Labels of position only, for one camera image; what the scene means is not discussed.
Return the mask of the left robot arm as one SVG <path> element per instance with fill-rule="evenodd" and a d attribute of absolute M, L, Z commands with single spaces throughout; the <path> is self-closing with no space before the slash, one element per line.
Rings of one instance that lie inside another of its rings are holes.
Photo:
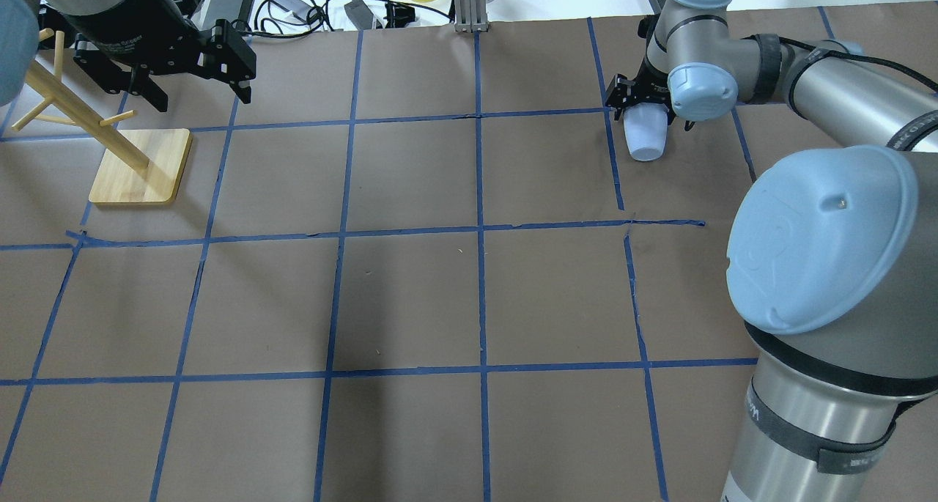
<path fill-rule="evenodd" d="M 43 5 L 76 32 L 74 61 L 104 92 L 168 97 L 155 75 L 191 74 L 228 84 L 251 102 L 256 54 L 245 41 L 254 0 L 2 0 L 2 103 L 20 94 L 38 49 Z"/>

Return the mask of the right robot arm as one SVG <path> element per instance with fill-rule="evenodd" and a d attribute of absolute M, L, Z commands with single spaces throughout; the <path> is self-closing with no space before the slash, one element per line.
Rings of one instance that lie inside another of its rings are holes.
<path fill-rule="evenodd" d="M 729 295 L 760 355 L 721 499 L 855 501 L 936 396 L 936 84 L 841 39 L 731 38 L 731 0 L 648 1 L 640 69 L 605 94 L 631 157 L 738 103 L 783 101 L 838 142 L 768 168 L 731 226 Z"/>

